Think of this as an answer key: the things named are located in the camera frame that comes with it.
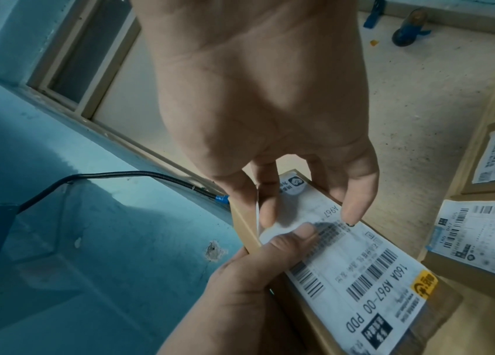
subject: blue connector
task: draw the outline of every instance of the blue connector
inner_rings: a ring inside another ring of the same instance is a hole
[[[220,202],[221,204],[225,204],[225,205],[230,204],[230,202],[228,201],[228,195],[216,196],[214,200]]]

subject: hand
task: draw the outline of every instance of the hand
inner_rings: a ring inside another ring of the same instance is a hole
[[[311,178],[355,224],[379,169],[355,0],[134,0],[153,53],[163,120],[191,161],[229,195],[277,216],[276,160]]]
[[[266,286],[301,261],[317,241],[317,231],[305,223],[289,234],[274,237],[253,254],[240,250],[214,272],[201,298],[162,345],[159,354],[303,352],[289,323],[280,322],[281,314]],[[274,325],[263,331],[266,315]],[[269,337],[270,331],[281,334]],[[262,337],[266,336],[267,341],[262,344]],[[273,339],[280,339],[281,347],[275,342],[273,349],[265,349]]]

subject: cardboard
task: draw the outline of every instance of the cardboard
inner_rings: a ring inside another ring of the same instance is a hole
[[[459,195],[452,201],[495,201],[494,194]],[[457,281],[483,294],[495,298],[495,273],[470,266],[443,255],[427,251],[422,264],[435,274]]]
[[[486,130],[483,133],[483,143],[477,147],[477,153],[475,155],[475,159],[470,163],[469,166],[469,174],[468,178],[466,179],[465,186],[462,190],[462,194],[479,194],[479,193],[485,193],[485,192],[495,192],[495,181],[489,181],[489,182],[482,182],[482,183],[477,183],[473,184],[472,181],[475,176],[475,172],[477,169],[477,166],[480,163],[480,160],[483,157],[483,154],[486,150],[487,145],[490,143],[490,134],[491,132],[495,131],[495,122],[492,123],[491,125],[488,125]]]
[[[299,177],[311,184],[302,174]],[[231,200],[234,228],[250,253],[260,246],[256,226],[255,206],[247,208]],[[291,285],[286,275],[274,280],[270,287],[287,316],[298,330],[307,349],[314,354],[345,354],[327,328],[310,309],[306,301]],[[439,279],[427,302],[400,340],[392,354],[421,354],[427,341],[444,324],[462,301],[462,297]]]

